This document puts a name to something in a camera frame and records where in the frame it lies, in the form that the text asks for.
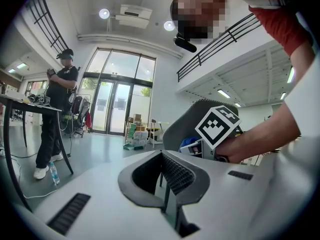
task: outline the air conditioner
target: air conditioner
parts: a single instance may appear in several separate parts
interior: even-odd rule
[[[122,4],[120,15],[116,15],[115,19],[119,21],[120,25],[146,29],[149,24],[151,14],[151,9],[136,5]]]

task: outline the plastic water bottle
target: plastic water bottle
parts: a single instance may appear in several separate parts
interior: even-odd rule
[[[56,184],[56,185],[59,184],[60,179],[59,179],[59,176],[58,176],[57,168],[55,167],[53,162],[50,162],[50,172],[51,172],[54,184]]]

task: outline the fluorescent light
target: fluorescent light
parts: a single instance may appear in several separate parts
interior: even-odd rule
[[[282,93],[280,100],[283,100],[285,96],[286,96],[286,93],[285,92]]]
[[[292,82],[292,79],[294,78],[295,75],[295,69],[294,67],[291,68],[290,74],[289,74],[289,78],[288,78],[288,84]]]
[[[218,93],[222,94],[224,97],[226,98],[230,98],[230,96],[228,94],[226,94],[223,90],[218,90]]]
[[[24,66],[26,66],[26,64],[24,64],[24,63],[22,63],[22,64],[20,64],[19,66],[16,66],[18,69],[21,69],[21,68],[23,68]]]

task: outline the red shirt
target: red shirt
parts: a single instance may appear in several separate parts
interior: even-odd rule
[[[251,8],[266,32],[277,40],[285,52],[291,54],[308,40],[307,31],[300,25],[294,11],[287,7],[279,9]]]

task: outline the black table leg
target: black table leg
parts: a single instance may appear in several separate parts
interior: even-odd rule
[[[159,184],[160,187],[162,187],[162,180],[163,180],[163,178],[164,178],[164,175],[163,175],[162,172],[161,172],[161,174],[160,174],[160,184]]]
[[[168,206],[168,202],[169,202],[169,195],[170,195],[170,187],[168,182],[166,183],[165,186],[165,195],[164,195],[164,208],[163,208],[163,212],[165,213],[167,210],[167,206]]]
[[[23,137],[24,137],[24,144],[27,147],[27,139],[26,139],[26,111],[22,112],[22,123],[23,123]]]
[[[62,142],[62,137],[61,137],[61,132],[60,132],[60,124],[59,124],[59,112],[58,111],[55,114],[54,120],[55,120],[56,134],[57,134],[57,137],[58,137],[58,141],[59,141],[59,145],[60,145],[60,149],[61,149],[64,161],[65,161],[66,165],[68,166],[71,174],[74,174],[74,171],[71,168],[71,165],[70,165],[69,160],[68,160],[68,156],[66,154],[64,143]]]
[[[8,166],[9,174],[13,183],[13,186],[15,188],[15,191],[17,192],[18,196],[20,197],[22,203],[24,206],[30,211],[31,208],[29,207],[24,194],[21,191],[21,188],[19,186],[19,182],[17,180],[14,166],[12,164],[11,160],[11,152],[10,152],[10,143],[9,143],[9,124],[10,124],[10,113],[12,110],[12,103],[13,101],[11,99],[8,99],[6,107],[5,107],[5,112],[4,112],[4,122],[3,122],[3,142],[4,142],[4,154],[5,154],[5,160],[6,160],[6,165]]]

